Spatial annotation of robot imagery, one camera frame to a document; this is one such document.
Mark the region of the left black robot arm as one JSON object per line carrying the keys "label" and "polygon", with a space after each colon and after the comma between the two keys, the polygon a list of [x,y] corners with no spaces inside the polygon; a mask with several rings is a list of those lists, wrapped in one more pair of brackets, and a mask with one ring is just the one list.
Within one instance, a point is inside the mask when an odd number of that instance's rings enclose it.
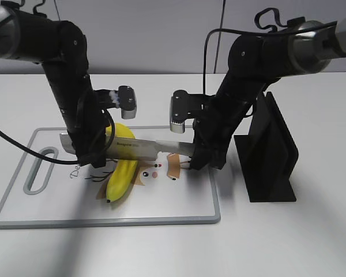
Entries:
{"label": "left black robot arm", "polygon": [[70,21],[53,21],[19,4],[0,3],[0,59],[42,66],[81,166],[106,164],[109,113],[88,74],[87,40]]}

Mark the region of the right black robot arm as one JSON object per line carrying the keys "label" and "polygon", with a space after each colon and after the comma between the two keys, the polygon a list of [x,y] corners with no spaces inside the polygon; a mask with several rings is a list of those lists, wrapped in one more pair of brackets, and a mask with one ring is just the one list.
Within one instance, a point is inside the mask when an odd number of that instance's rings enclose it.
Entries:
{"label": "right black robot arm", "polygon": [[194,119],[190,168],[222,169],[231,137],[260,93],[282,77],[315,74],[346,58],[346,18],[311,20],[280,32],[240,35],[228,55],[228,72]]}

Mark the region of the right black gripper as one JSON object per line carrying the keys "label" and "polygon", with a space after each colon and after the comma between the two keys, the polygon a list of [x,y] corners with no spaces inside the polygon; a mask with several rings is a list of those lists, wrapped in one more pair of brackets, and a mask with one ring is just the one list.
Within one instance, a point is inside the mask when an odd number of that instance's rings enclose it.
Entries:
{"label": "right black gripper", "polygon": [[209,165],[222,169],[227,150],[236,128],[246,117],[250,102],[229,96],[205,96],[204,105],[195,119],[195,149],[190,169],[200,170]]}

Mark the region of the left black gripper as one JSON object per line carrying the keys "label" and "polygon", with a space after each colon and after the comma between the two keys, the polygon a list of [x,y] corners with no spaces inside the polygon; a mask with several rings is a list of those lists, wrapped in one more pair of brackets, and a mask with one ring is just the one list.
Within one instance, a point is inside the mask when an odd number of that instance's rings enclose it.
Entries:
{"label": "left black gripper", "polygon": [[94,168],[106,165],[106,117],[94,92],[85,92],[76,103],[67,132],[72,141],[78,165]]}

